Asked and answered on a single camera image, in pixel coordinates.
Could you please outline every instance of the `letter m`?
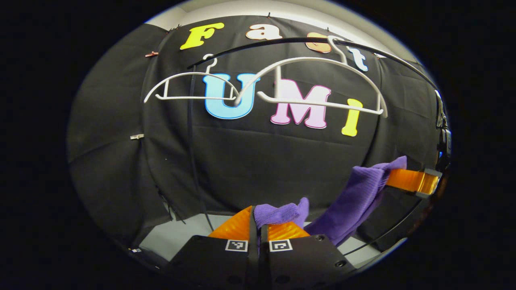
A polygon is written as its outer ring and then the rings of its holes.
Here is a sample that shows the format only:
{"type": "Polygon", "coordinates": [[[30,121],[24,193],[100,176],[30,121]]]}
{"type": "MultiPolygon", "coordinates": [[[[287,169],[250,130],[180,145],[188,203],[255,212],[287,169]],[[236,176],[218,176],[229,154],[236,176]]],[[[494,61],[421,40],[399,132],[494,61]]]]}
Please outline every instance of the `letter m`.
{"type": "MultiPolygon", "coordinates": [[[[295,81],[291,79],[281,79],[280,94],[281,98],[285,99],[325,102],[328,96],[331,94],[331,90],[323,86],[314,86],[307,94],[307,97],[303,98],[295,81]]],[[[276,115],[270,117],[270,121],[279,125],[289,124],[291,119],[289,116],[287,116],[288,108],[291,109],[292,117],[294,117],[294,122],[296,125],[299,125],[303,121],[306,114],[310,111],[310,115],[305,120],[304,124],[307,127],[315,129],[326,128],[325,106],[279,103],[276,110],[276,115]]]]}

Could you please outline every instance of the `black cable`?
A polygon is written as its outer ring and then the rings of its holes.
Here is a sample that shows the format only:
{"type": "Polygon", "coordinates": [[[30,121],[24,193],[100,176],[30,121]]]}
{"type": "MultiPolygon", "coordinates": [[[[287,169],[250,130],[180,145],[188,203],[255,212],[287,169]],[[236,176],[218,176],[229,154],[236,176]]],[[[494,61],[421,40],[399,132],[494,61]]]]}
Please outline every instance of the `black cable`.
{"type": "MultiPolygon", "coordinates": [[[[194,85],[195,85],[195,75],[193,74],[192,77],[191,77],[191,80],[190,80],[190,95],[194,95],[194,91],[193,91],[194,90],[194,85]]],[[[201,194],[201,190],[200,190],[200,186],[199,186],[199,179],[197,177],[197,169],[196,169],[196,166],[195,166],[195,158],[194,158],[194,154],[193,154],[194,150],[192,148],[193,138],[194,138],[194,134],[193,134],[193,130],[192,130],[192,115],[193,115],[192,108],[193,108],[193,105],[194,105],[194,100],[193,99],[189,99],[188,100],[188,116],[187,116],[187,122],[188,122],[188,152],[189,152],[189,155],[190,155],[190,163],[191,163],[191,167],[192,167],[192,173],[194,175],[193,176],[193,180],[195,181],[196,192],[199,195],[199,200],[201,201],[202,211],[203,211],[204,215],[206,216],[206,220],[208,221],[210,229],[212,229],[212,231],[214,231],[213,226],[212,226],[212,222],[209,220],[209,216],[206,213],[206,204],[204,203],[204,197],[201,194]]]]}
{"type": "Polygon", "coordinates": [[[403,218],[402,218],[398,223],[396,223],[393,227],[391,227],[391,228],[390,228],[390,229],[388,229],[386,232],[384,232],[383,234],[381,234],[379,237],[375,238],[374,240],[372,240],[372,241],[370,241],[370,242],[368,242],[368,243],[366,243],[366,244],[361,245],[360,247],[358,247],[358,248],[356,248],[356,249],[354,249],[354,250],[352,250],[352,251],[350,251],[350,252],[345,253],[345,254],[344,254],[344,256],[347,256],[347,255],[349,255],[349,254],[351,254],[351,253],[354,253],[354,252],[356,252],[356,251],[358,251],[358,250],[360,250],[360,249],[362,249],[362,248],[364,248],[364,247],[367,247],[367,246],[371,245],[372,243],[376,242],[377,240],[379,240],[379,239],[383,238],[383,236],[387,235],[387,234],[388,234],[388,233],[390,233],[393,229],[395,229],[396,227],[398,227],[402,222],[404,222],[404,221],[405,221],[405,220],[406,220],[406,219],[407,219],[407,218],[408,218],[408,217],[409,217],[409,216],[414,212],[414,210],[419,206],[419,204],[420,204],[420,203],[421,203],[421,199],[419,199],[419,200],[417,201],[417,203],[415,204],[415,206],[414,206],[414,207],[413,207],[413,208],[412,208],[412,209],[411,209],[411,210],[410,210],[410,211],[409,211],[409,212],[408,212],[408,213],[407,213],[407,214],[406,214],[406,215],[405,215],[405,216],[404,216],[404,217],[403,217],[403,218]]]}
{"type": "MultiPolygon", "coordinates": [[[[222,56],[222,55],[226,55],[226,54],[229,54],[229,53],[234,53],[234,52],[237,52],[237,51],[245,50],[245,49],[251,49],[251,48],[254,48],[254,47],[266,46],[266,45],[272,45],[272,44],[296,43],[296,42],[328,43],[328,40],[326,38],[320,38],[320,37],[290,37],[290,38],[280,38],[280,39],[272,39],[272,40],[259,41],[259,42],[255,42],[255,43],[251,43],[251,44],[237,46],[237,47],[234,47],[232,49],[225,50],[223,52],[219,52],[219,53],[214,54],[214,55],[212,55],[210,57],[207,57],[206,59],[199,60],[198,62],[196,62],[196,63],[194,63],[192,65],[189,65],[187,67],[187,69],[190,69],[192,67],[198,66],[198,65],[200,65],[202,63],[205,63],[205,62],[207,62],[207,61],[209,61],[209,60],[211,60],[213,58],[216,58],[216,57],[219,57],[219,56],[222,56]]],[[[407,68],[411,69],[412,71],[417,73],[419,76],[421,76],[423,79],[425,79],[431,86],[433,86],[434,89],[438,90],[437,86],[424,73],[422,73],[420,70],[415,68],[413,65],[411,65],[410,63],[404,61],[403,59],[401,59],[401,58],[399,58],[397,56],[394,56],[394,55],[392,55],[392,54],[390,54],[388,52],[377,50],[377,49],[374,49],[372,47],[369,47],[369,46],[366,46],[366,45],[363,45],[363,44],[354,43],[354,42],[348,41],[348,40],[335,40],[334,43],[337,44],[337,45],[347,45],[347,46],[357,47],[357,48],[360,48],[360,49],[363,49],[363,50],[367,50],[367,51],[370,51],[370,52],[377,53],[377,54],[380,54],[382,56],[385,56],[385,57],[387,57],[387,58],[389,58],[389,59],[391,59],[393,61],[396,61],[396,62],[406,66],[407,68]]]]}

